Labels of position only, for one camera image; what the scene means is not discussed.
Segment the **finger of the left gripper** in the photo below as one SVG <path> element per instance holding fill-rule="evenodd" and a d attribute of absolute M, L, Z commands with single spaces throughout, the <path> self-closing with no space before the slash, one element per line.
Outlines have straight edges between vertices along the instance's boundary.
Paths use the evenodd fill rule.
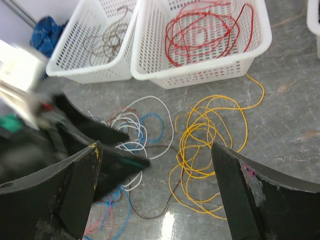
<path fill-rule="evenodd" d="M 115 147 L 102 146 L 101 168 L 93 196 L 100 201 L 129 177 L 151 166 L 149 159 Z"/>

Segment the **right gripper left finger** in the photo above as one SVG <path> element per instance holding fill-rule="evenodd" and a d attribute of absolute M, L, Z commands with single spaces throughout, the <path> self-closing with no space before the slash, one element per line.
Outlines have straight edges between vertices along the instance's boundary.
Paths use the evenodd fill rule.
<path fill-rule="evenodd" d="M 2 240 L 80 240 L 102 164 L 96 142 L 73 156 L 0 186 Z"/>

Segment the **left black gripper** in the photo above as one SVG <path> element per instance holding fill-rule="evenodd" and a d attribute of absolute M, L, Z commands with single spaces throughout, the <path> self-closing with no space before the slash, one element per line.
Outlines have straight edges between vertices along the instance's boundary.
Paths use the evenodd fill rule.
<path fill-rule="evenodd" d="M 84 135 L 102 144 L 115 146 L 130 139 L 120 132 L 84 115 L 64 93 L 52 95 L 52 102 L 61 112 L 44 112 L 36 117 L 39 129 L 28 126 L 22 118 L 17 132 L 0 127 L 0 183 L 26 177 L 70 157 L 61 127 L 67 119 Z"/>

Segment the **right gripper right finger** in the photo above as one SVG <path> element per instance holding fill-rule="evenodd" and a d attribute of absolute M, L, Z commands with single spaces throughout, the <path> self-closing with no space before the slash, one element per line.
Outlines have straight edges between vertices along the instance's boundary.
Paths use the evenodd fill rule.
<path fill-rule="evenodd" d="M 320 186 L 214 143 L 212 163 L 234 240 L 318 240 Z"/>

